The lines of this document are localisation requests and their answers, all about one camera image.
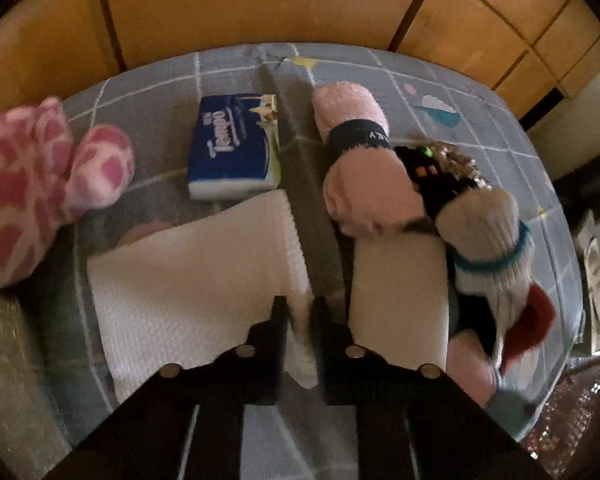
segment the teal stripe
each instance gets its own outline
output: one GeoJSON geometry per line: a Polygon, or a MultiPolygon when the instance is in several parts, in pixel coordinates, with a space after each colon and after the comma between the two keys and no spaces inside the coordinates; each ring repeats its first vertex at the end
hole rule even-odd
{"type": "Polygon", "coordinates": [[[495,274],[520,259],[520,256],[522,256],[522,253],[526,249],[526,245],[531,242],[530,236],[531,233],[529,228],[523,221],[520,221],[518,243],[510,253],[505,254],[499,260],[479,260],[472,262],[462,256],[462,254],[454,247],[451,247],[451,254],[458,269],[466,270],[467,272],[472,272],[474,274],[495,274]]]}

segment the pink rolled socks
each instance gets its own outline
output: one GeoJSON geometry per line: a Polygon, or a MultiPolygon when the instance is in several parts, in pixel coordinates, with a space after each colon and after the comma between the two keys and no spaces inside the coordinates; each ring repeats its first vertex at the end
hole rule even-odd
{"type": "MultiPolygon", "coordinates": [[[[369,90],[356,83],[321,86],[315,89],[313,102],[315,123],[325,143],[336,126],[355,119],[377,123],[388,138],[382,108],[369,90]]],[[[329,215],[351,237],[397,233],[425,215],[420,195],[391,148],[355,146],[343,152],[330,167],[322,194],[329,215]]]]}

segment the gray tablecloth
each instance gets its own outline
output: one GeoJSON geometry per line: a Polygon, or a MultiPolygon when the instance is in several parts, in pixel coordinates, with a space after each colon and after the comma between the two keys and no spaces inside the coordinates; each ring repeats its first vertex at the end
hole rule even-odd
{"type": "MultiPolygon", "coordinates": [[[[114,124],[128,132],[137,153],[136,176],[122,199],[63,228],[24,286],[26,308],[40,320],[48,380],[71,442],[85,437],[116,407],[86,275],[87,257],[115,246],[136,224],[156,219],[180,224],[231,205],[196,202],[187,195],[187,152],[202,96],[279,96],[282,187],[296,218],[312,287],[315,294],[342,300],[350,252],[346,244],[341,251],[322,203],[330,157],[311,104],[313,86],[339,80],[372,91],[388,118],[393,142],[419,132],[453,142],[493,184],[515,195],[536,243],[534,272],[558,316],[535,358],[508,374],[506,386],[518,388],[536,405],[548,395],[578,328],[580,274],[544,167],[506,104],[465,76],[398,54],[332,44],[245,45],[141,67],[65,103],[77,139],[93,124],[114,124]],[[317,63],[311,67],[295,56],[317,63]],[[445,126],[431,106],[452,110],[446,117],[455,113],[458,123],[445,126]]],[[[357,475],[353,408],[328,408],[316,391],[303,390],[288,378],[279,406],[247,409],[244,431],[245,479],[357,475]]]]}

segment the white cloth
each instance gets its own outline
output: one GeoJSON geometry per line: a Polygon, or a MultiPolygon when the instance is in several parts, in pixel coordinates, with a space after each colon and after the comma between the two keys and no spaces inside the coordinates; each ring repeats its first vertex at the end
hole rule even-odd
{"type": "Polygon", "coordinates": [[[198,367],[243,343],[275,295],[286,296],[296,336],[288,331],[286,368],[316,383],[304,345],[312,295],[282,190],[94,256],[88,273],[120,401],[166,363],[198,367]]]}
{"type": "Polygon", "coordinates": [[[357,344],[389,364],[446,365],[449,332],[444,242],[407,232],[358,238],[349,327],[357,344]]]}

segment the red fabric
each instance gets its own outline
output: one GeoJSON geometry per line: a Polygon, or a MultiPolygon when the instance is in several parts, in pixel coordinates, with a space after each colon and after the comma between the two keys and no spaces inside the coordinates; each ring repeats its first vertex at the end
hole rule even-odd
{"type": "Polygon", "coordinates": [[[504,336],[500,373],[507,373],[509,366],[527,350],[538,346],[551,330],[555,319],[554,304],[546,292],[536,283],[529,287],[526,307],[504,336]]]}

